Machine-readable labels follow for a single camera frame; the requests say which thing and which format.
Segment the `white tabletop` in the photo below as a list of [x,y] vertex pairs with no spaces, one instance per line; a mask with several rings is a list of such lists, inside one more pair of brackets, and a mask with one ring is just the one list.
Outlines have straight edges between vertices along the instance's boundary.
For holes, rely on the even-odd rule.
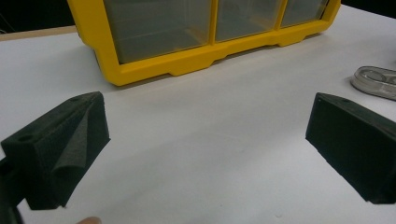
[[0,139],[64,100],[105,96],[111,141],[67,208],[19,208],[26,223],[395,223],[305,139],[317,92],[396,120],[396,103],[349,84],[361,66],[396,70],[396,20],[342,6],[332,27],[182,77],[117,88],[77,34],[0,42]]

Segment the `yellow storage box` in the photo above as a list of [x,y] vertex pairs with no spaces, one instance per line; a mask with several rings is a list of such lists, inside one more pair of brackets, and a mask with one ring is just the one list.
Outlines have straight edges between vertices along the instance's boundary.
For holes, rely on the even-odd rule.
[[68,0],[106,79],[125,85],[207,68],[326,30],[341,0]]

